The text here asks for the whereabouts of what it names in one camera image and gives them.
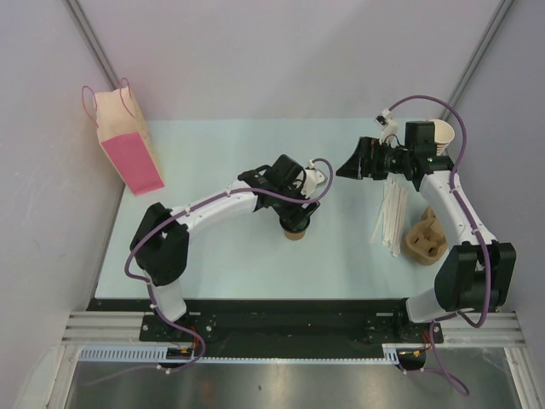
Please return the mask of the black plastic cup lid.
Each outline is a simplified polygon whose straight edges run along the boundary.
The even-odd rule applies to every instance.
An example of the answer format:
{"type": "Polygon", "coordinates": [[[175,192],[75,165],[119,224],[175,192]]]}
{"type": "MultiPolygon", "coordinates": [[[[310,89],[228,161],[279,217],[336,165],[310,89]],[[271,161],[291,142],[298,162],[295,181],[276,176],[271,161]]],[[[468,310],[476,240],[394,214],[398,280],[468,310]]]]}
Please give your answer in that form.
{"type": "Polygon", "coordinates": [[[280,218],[279,222],[282,229],[288,233],[305,232],[310,225],[309,218],[294,219],[294,220],[280,218]]]}

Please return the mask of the brown paper coffee cup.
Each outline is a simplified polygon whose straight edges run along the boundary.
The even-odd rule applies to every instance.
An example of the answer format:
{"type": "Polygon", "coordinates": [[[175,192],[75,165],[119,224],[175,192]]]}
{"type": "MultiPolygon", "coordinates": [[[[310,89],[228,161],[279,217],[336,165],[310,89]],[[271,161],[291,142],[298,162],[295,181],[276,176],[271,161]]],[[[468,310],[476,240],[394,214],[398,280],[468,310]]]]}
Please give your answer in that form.
{"type": "Polygon", "coordinates": [[[291,230],[284,230],[284,236],[292,241],[298,241],[305,237],[306,230],[300,230],[300,231],[291,231],[291,230]]]}

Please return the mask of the brown cardboard cup carrier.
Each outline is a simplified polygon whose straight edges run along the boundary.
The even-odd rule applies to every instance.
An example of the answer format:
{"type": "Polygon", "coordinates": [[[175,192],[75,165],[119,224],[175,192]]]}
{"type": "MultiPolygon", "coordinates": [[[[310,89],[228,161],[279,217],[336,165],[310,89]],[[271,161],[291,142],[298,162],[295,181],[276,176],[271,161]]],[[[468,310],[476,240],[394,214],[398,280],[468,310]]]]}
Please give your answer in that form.
{"type": "Polygon", "coordinates": [[[431,266],[446,253],[447,249],[445,232],[435,212],[428,206],[421,220],[405,235],[402,251],[419,264],[431,266]]]}

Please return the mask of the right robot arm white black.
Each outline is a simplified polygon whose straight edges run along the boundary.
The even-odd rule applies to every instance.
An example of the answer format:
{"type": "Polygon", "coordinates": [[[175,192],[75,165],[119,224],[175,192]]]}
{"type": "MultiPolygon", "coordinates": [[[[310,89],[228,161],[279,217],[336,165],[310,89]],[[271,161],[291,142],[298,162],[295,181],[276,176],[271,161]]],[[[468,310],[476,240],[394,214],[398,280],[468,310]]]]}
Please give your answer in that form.
{"type": "Polygon", "coordinates": [[[433,287],[407,299],[406,313],[393,320],[393,333],[412,342],[423,332],[423,323],[481,313],[481,327],[489,311],[504,305],[513,276],[516,250],[500,242],[469,204],[452,159],[439,155],[431,121],[405,125],[404,143],[392,147],[375,137],[363,136],[336,175],[353,180],[382,181],[402,175],[431,205],[449,246],[433,287]]]}

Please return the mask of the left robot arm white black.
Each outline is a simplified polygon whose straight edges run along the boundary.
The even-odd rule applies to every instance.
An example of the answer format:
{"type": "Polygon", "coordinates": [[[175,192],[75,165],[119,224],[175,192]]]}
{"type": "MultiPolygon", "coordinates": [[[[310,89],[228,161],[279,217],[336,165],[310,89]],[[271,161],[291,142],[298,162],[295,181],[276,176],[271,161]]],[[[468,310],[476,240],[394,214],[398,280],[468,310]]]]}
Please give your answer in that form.
{"type": "Polygon", "coordinates": [[[135,263],[141,269],[137,279],[146,285],[151,307],[160,317],[159,331],[172,341],[187,333],[181,276],[192,239],[229,218],[261,209],[275,211],[288,239],[302,239],[320,206],[317,189],[328,191],[331,184],[331,173],[323,173],[315,161],[302,166],[283,154],[272,165],[246,170],[198,203],[178,208],[151,205],[131,241],[125,264],[135,263]]]}

